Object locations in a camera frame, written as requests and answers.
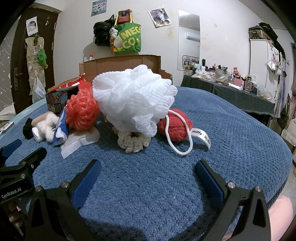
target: white mesh fabric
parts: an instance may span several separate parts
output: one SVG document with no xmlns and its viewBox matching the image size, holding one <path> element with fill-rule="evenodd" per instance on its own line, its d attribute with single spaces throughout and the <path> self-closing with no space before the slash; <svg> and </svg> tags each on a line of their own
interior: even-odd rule
<svg viewBox="0 0 296 241">
<path fill-rule="evenodd" d="M 141 132 L 153 137 L 177 88 L 146 65 L 125 71 L 106 72 L 95 77 L 93 95 L 107 120 L 119 131 Z"/>
</svg>

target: red bath sponge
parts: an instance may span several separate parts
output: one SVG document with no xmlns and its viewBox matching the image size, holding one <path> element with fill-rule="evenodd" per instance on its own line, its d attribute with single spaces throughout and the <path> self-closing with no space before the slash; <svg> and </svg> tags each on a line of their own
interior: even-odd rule
<svg viewBox="0 0 296 241">
<path fill-rule="evenodd" d="M 94 99 L 92 89 L 82 89 L 77 95 L 72 95 L 67 100 L 66 123 L 69 128 L 78 131 L 87 131 L 90 129 L 99 113 L 98 102 Z"/>
<path fill-rule="evenodd" d="M 188 119 L 188 116 L 185 113 L 183 113 L 179 109 L 171 109 L 171 110 L 180 114 L 186 121 L 189 127 L 189 130 L 192 129 L 193 123 Z M 170 118 L 168 134 L 170 136 L 171 141 L 180 142 L 180 141 L 186 140 L 188 135 L 187 135 L 187 131 L 183 121 L 178 116 L 174 115 L 171 112 L 168 113 L 168 116 Z M 157 124 L 157 129 L 163 136 L 165 136 L 165 125 L 166 125 L 166 118 L 161 119 Z"/>
</svg>

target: white cabinet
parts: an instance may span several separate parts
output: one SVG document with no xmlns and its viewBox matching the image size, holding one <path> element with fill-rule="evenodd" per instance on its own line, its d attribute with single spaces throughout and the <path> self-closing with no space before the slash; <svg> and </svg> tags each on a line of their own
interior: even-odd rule
<svg viewBox="0 0 296 241">
<path fill-rule="evenodd" d="M 279 76 L 275 75 L 267 65 L 267 61 L 274 55 L 279 60 L 280 54 L 276 48 L 271 48 L 265 39 L 250 40 L 250 71 L 249 74 L 257 76 L 257 84 L 263 85 L 272 94 L 272 102 L 276 103 L 281 91 Z"/>
</svg>

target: tile floor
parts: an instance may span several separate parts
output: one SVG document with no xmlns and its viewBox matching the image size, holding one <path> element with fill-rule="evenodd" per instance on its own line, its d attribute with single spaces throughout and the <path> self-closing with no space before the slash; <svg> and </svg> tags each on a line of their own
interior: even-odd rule
<svg viewBox="0 0 296 241">
<path fill-rule="evenodd" d="M 293 215 L 296 214 L 296 176 L 294 175 L 296 168 L 292 164 L 291 171 L 287 183 L 281 192 L 281 195 L 289 197 L 293 206 Z"/>
</svg>

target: green plush toy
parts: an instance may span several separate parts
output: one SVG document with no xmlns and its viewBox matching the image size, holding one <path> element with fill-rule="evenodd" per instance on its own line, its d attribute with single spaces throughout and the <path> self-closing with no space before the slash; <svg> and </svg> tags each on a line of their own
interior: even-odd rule
<svg viewBox="0 0 296 241">
<path fill-rule="evenodd" d="M 44 49 L 41 49 L 39 54 L 38 54 L 38 63 L 41 65 L 41 66 L 44 66 L 44 68 L 46 69 L 48 67 L 48 65 L 46 64 L 46 54 L 45 54 L 45 51 Z"/>
</svg>

